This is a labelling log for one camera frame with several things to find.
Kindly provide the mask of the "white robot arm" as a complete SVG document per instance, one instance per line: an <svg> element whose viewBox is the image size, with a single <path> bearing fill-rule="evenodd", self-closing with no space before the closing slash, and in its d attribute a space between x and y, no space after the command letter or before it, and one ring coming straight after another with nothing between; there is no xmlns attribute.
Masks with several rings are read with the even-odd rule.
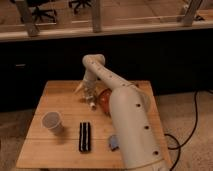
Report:
<svg viewBox="0 0 213 171"><path fill-rule="evenodd" d="M148 96L130 81L105 67L102 54L85 55L85 74L75 92L84 91L86 102L95 107L96 81L111 91L109 111L119 149L127 171L169 171L148 120Z"/></svg>

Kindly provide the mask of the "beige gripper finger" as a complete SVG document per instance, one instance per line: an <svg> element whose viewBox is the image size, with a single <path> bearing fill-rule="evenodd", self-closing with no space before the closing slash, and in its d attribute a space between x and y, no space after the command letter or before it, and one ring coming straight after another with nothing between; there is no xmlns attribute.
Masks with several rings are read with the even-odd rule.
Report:
<svg viewBox="0 0 213 171"><path fill-rule="evenodd" d="M82 89L84 89L84 83L81 82L75 89L74 93L78 93L79 91L81 91Z"/></svg>

